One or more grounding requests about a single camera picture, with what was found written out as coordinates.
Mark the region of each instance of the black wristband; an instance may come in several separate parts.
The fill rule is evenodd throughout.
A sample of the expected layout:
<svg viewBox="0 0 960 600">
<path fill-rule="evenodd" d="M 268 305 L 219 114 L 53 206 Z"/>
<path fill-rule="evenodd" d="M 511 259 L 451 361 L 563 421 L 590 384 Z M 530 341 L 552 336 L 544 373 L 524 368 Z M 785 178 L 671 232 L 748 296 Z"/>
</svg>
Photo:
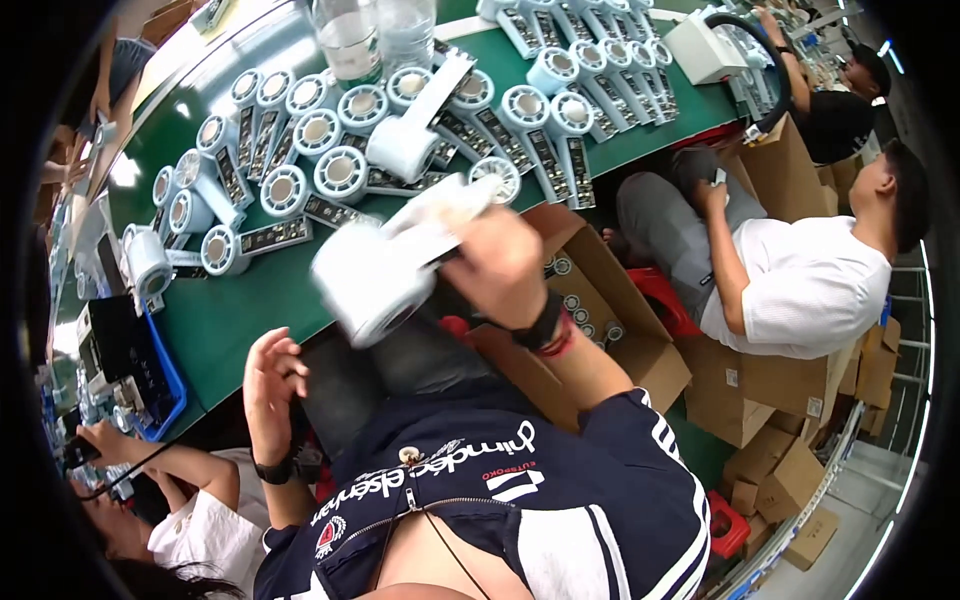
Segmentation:
<svg viewBox="0 0 960 600">
<path fill-rule="evenodd" d="M 564 297 L 551 289 L 547 289 L 546 304 L 534 324 L 528 329 L 514 329 L 510 332 L 514 338 L 514 343 L 530 351 L 539 350 L 549 344 L 550 340 L 553 339 L 553 334 L 557 329 L 557 321 L 560 320 L 560 314 L 563 310 Z"/>
<path fill-rule="evenodd" d="M 287 451 L 287 455 L 283 457 L 279 465 L 265 467 L 256 462 L 256 459 L 253 458 L 253 448 L 250 449 L 250 458 L 253 461 L 253 470 L 256 471 L 256 476 L 272 486 L 282 486 L 290 481 L 290 477 L 294 474 L 294 456 L 294 448 L 290 444 L 290 450 Z"/>
</svg>

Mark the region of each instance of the red string bracelet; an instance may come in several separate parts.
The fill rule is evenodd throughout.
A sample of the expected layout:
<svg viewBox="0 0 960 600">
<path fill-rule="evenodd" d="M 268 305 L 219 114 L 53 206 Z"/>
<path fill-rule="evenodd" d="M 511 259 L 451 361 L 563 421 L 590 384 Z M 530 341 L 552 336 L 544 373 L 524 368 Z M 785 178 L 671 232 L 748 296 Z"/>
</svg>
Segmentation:
<svg viewBox="0 0 960 600">
<path fill-rule="evenodd" d="M 534 351 L 534 355 L 540 358 L 559 358 L 563 356 L 568 350 L 573 348 L 573 330 L 576 326 L 570 317 L 570 313 L 566 312 L 566 309 L 561 310 L 560 335 L 543 348 Z"/>
</svg>

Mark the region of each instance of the black cap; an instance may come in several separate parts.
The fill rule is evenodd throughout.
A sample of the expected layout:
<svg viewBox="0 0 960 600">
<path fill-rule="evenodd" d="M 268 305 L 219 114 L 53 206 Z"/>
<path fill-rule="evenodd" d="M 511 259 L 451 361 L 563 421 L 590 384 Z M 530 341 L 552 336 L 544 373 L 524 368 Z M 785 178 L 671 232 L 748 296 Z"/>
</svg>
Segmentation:
<svg viewBox="0 0 960 600">
<path fill-rule="evenodd" d="M 890 95 L 890 71 L 883 59 L 876 55 L 876 50 L 867 44 L 857 44 L 853 47 L 853 58 L 862 64 L 876 84 L 880 87 L 880 96 Z"/>
</svg>

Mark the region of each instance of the clear plastic bottle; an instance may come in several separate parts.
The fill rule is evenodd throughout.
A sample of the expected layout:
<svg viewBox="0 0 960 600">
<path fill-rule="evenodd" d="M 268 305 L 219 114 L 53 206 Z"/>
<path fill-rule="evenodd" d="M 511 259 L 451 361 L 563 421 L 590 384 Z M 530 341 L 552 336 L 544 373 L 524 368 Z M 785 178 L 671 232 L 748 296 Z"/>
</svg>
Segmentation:
<svg viewBox="0 0 960 600">
<path fill-rule="evenodd" d="M 313 19 L 326 63 L 343 89 L 383 79 L 376 0 L 314 0 Z"/>
<path fill-rule="evenodd" d="M 429 69 L 436 0 L 377 0 L 376 15 L 387 77 L 406 66 Z"/>
</svg>

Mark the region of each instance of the green table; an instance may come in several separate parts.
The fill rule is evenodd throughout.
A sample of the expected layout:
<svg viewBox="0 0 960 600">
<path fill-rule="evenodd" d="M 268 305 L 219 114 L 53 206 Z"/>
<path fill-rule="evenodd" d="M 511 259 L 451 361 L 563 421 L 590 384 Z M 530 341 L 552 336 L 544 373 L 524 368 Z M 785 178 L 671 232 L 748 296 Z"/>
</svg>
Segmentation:
<svg viewBox="0 0 960 600">
<path fill-rule="evenodd" d="M 463 15 L 442 5 L 443 16 Z M 672 24 L 658 22 L 657 27 L 663 35 Z M 122 231 L 127 223 L 150 222 L 155 212 L 151 187 L 157 171 L 176 164 L 180 155 L 193 147 L 197 129 L 208 114 L 232 109 L 228 90 L 241 72 L 253 66 L 264 71 L 290 68 L 301 77 L 324 68 L 323 54 L 299 2 L 276 6 L 232 39 L 216 43 L 221 45 L 209 57 L 175 76 L 180 77 L 179 83 L 146 116 L 114 163 L 108 178 L 114 230 Z M 459 37 L 453 43 L 477 57 L 478 68 L 493 78 L 496 102 L 499 92 L 524 83 L 530 62 L 518 56 L 500 30 Z M 676 65 L 668 73 L 681 111 L 678 120 L 658 128 L 634 128 L 602 145 L 589 140 L 588 160 L 594 176 L 737 118 L 723 86 L 693 87 Z M 466 171 L 468 167 L 457 157 L 449 170 Z M 540 188 L 529 175 L 514 208 L 526 210 L 541 202 Z M 402 204 L 398 198 L 368 196 L 358 207 L 390 216 Z M 244 229 L 272 221 L 256 203 L 248 210 Z M 257 257 L 238 277 L 175 280 L 170 285 L 164 293 L 166 308 L 156 315 L 156 324 L 187 384 L 189 406 L 168 438 L 240 386 L 247 349 L 264 331 L 289 325 L 291 335 L 303 341 L 331 324 L 307 277 L 310 259 L 329 233 L 316 225 L 312 242 Z M 200 238 L 194 236 L 187 249 L 197 250 Z"/>
</svg>

